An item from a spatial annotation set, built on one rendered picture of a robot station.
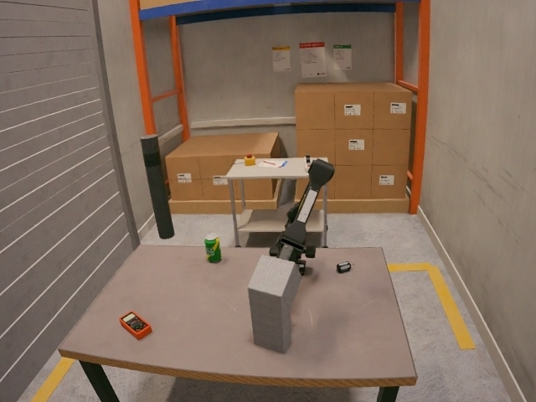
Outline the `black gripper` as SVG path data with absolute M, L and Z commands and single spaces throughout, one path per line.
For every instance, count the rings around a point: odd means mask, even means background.
M 279 248 L 276 248 L 276 245 L 271 245 L 270 251 L 269 251 L 270 256 L 277 257 L 279 250 L 280 250 Z M 305 254 L 305 251 L 307 251 L 306 254 Z M 307 245 L 306 249 L 304 250 L 302 254 L 305 254 L 306 258 L 315 258 L 315 254 L 316 254 L 315 245 Z M 296 256 L 295 263 L 297 263 L 297 261 L 300 260 L 301 257 L 302 256 L 300 257 Z

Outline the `green and yellow drink can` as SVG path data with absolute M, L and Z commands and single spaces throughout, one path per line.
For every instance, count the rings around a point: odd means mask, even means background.
M 220 250 L 219 237 L 217 237 L 216 234 L 207 234 L 205 236 L 204 243 L 208 261 L 215 263 L 221 260 L 222 255 Z

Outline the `orange pocket multimeter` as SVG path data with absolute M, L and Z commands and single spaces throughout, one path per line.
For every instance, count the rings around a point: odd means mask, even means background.
M 151 325 L 139 317 L 135 312 L 128 312 L 120 317 L 121 325 L 136 339 L 140 340 L 152 332 Z

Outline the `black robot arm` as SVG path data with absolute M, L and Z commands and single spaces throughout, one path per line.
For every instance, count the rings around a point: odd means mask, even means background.
M 334 166 L 331 163 L 325 162 L 320 158 L 312 160 L 307 171 L 309 174 L 308 185 L 301 200 L 295 203 L 293 209 L 288 210 L 286 215 L 289 218 L 285 225 L 285 231 L 282 231 L 276 240 L 275 245 L 280 248 L 276 258 L 294 262 L 296 256 L 300 257 L 302 255 L 307 242 L 305 240 L 307 237 L 307 221 L 321 186 L 331 180 L 335 172 L 335 169 L 333 169 Z

